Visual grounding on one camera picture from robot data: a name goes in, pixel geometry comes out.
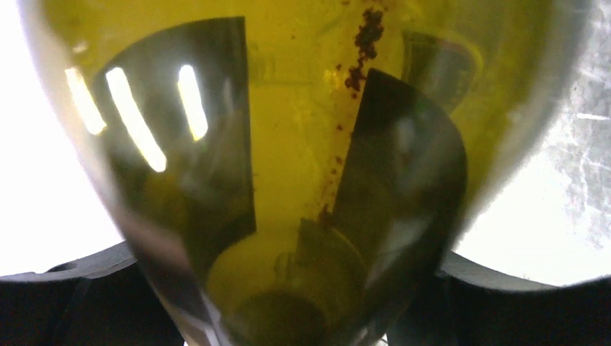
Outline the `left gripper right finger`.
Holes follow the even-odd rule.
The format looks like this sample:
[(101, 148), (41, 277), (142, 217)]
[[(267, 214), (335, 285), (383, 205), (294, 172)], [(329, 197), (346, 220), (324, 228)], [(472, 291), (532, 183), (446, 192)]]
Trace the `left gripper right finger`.
[(554, 287), (449, 253), (390, 345), (609, 345), (610, 278)]

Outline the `green wine bottle grey cap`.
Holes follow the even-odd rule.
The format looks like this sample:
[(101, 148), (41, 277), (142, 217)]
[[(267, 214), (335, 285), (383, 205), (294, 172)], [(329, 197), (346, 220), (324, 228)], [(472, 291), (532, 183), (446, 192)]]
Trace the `green wine bottle grey cap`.
[(550, 119), (579, 1), (18, 1), (189, 345), (371, 345)]

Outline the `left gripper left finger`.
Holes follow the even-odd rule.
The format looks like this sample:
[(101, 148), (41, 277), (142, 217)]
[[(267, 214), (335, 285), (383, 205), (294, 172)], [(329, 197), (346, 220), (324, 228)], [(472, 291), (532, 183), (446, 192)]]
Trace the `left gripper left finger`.
[(183, 345), (126, 244), (1, 277), (2, 345)]

